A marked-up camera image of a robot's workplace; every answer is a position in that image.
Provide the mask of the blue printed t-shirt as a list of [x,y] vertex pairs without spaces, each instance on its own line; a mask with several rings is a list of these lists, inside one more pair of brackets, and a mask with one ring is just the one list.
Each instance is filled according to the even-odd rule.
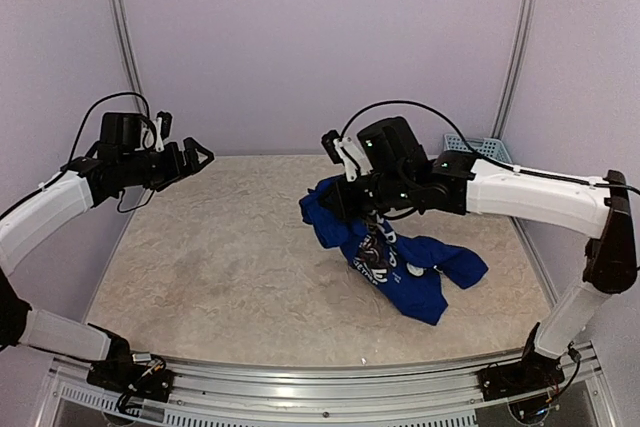
[[[400,235],[377,214],[366,220],[338,219],[321,205],[335,179],[321,180],[299,200],[302,221],[313,228],[323,248],[338,248],[349,266],[402,315],[435,326],[448,308],[441,278],[468,289],[487,274],[488,265],[472,250],[432,237]],[[423,268],[424,275],[409,274],[407,263]]]

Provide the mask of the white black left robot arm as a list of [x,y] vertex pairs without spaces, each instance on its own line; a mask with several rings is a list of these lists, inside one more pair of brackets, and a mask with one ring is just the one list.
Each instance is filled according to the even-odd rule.
[[35,309],[9,281],[21,261],[76,217],[130,187],[160,192],[201,172],[215,155],[195,139],[162,150],[96,144],[73,159],[21,205],[1,215],[1,347],[25,346],[88,364],[121,392],[140,381],[137,365],[113,352],[119,337],[52,312]]

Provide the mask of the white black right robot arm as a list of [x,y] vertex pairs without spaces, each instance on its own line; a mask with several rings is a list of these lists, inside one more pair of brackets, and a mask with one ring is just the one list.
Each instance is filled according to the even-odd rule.
[[617,171],[604,178],[563,176],[449,150],[423,164],[401,159],[377,163],[364,175],[349,172],[330,187],[324,204],[342,220],[390,210],[438,210],[516,217],[586,236],[581,276],[532,330],[524,359],[511,370],[512,383],[531,391],[596,311],[638,279],[630,189]]

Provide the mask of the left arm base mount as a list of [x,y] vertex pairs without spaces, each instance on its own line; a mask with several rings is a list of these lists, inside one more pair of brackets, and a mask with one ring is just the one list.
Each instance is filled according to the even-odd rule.
[[148,400],[167,403],[175,374],[164,358],[143,354],[125,354],[91,364],[86,382],[108,391],[130,394]]

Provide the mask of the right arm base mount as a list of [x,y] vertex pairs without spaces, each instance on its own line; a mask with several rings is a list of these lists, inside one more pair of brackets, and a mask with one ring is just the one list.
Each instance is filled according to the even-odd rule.
[[571,346],[568,350],[575,364],[571,378],[565,381],[565,375],[559,359],[551,359],[533,351],[524,353],[520,360],[504,364],[490,365],[476,374],[479,387],[485,401],[514,397],[533,391],[552,388],[553,395],[548,400],[556,400],[574,381],[581,367],[581,354]]

